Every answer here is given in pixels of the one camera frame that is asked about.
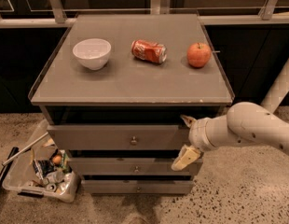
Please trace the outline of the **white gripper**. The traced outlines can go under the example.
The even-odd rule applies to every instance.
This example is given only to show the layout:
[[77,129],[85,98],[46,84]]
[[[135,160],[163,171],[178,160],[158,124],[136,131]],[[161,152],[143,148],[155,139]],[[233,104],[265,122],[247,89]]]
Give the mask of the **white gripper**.
[[207,134],[207,129],[211,128],[213,124],[210,118],[194,119],[187,115],[181,115],[180,118],[190,128],[188,139],[191,146],[182,146],[178,157],[172,163],[174,171],[181,171],[196,161],[200,157],[201,152],[217,149],[217,146],[211,142],[211,137]]

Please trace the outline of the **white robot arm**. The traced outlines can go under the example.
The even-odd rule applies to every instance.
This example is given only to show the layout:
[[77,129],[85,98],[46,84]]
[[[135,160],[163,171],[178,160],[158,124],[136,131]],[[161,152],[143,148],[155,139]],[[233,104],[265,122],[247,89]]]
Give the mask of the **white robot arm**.
[[181,119],[189,128],[190,144],[182,146],[172,169],[181,171],[202,153],[223,146],[265,144],[289,156],[289,123],[274,115],[288,92],[289,58],[260,105],[240,102],[225,115],[213,119],[194,119],[183,115]]

